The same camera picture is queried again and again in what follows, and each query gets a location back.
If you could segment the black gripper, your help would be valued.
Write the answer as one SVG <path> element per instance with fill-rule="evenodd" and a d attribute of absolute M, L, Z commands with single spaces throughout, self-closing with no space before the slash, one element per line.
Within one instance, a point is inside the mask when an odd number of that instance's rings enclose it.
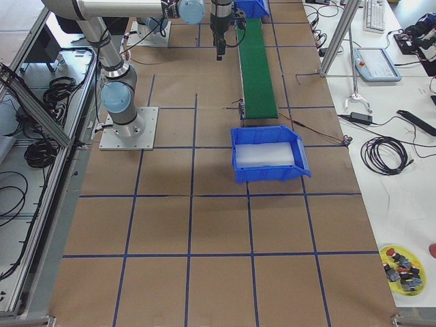
<path fill-rule="evenodd" d="M 214 37 L 213 44 L 217 53 L 216 60 L 221 61 L 226 49 L 224 34 L 229 29 L 232 21 L 236 21 L 239 29 L 246 29 L 245 12 L 236 8 L 233 1 L 212 0 L 210 21 L 210 28 Z"/>

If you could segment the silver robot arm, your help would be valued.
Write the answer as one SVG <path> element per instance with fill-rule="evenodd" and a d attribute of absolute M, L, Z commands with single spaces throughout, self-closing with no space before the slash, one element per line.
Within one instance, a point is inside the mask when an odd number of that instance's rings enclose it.
<path fill-rule="evenodd" d="M 204 19 L 203 1 L 45 1 L 44 5 L 62 18 L 75 20 L 88 43 L 102 56 L 102 73 L 107 78 L 100 98 L 112 119 L 119 139 L 132 139 L 144 133 L 146 122 L 134 104 L 137 74 L 121 55 L 120 48 L 104 22 L 105 17 L 130 18 L 144 24 L 156 18 L 159 23 L 180 18 L 188 25 Z"/>
<path fill-rule="evenodd" d="M 161 17 L 161 18 L 153 18 L 153 17 L 138 17 L 136 19 L 137 22 L 137 34 L 140 37 L 144 37 L 145 35 L 151 34 L 155 35 L 159 33 L 162 37 L 166 36 L 166 27 L 168 26 L 169 20 Z"/>

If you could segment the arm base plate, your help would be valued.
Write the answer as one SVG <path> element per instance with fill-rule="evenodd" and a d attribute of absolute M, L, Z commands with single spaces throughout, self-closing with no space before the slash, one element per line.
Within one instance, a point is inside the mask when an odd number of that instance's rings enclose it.
<path fill-rule="evenodd" d="M 152 151 L 155 143 L 155 132 L 159 108 L 137 107 L 136 120 L 129 125 L 117 125 L 108 114 L 106 124 L 99 143 L 102 151 Z"/>
<path fill-rule="evenodd" d="M 169 38 L 170 38 L 170 27 L 171 22 L 169 21 L 168 26 L 166 27 L 166 36 L 162 37 L 159 33 L 155 35 L 145 35 L 144 37 L 140 37 L 137 34 L 137 22 L 133 21 L 131 30 L 129 32 L 128 38 L 127 38 L 127 47 L 131 47 L 133 45 L 137 46 L 146 46 L 146 47 L 160 47 L 160 48 L 167 48 L 169 46 Z"/>

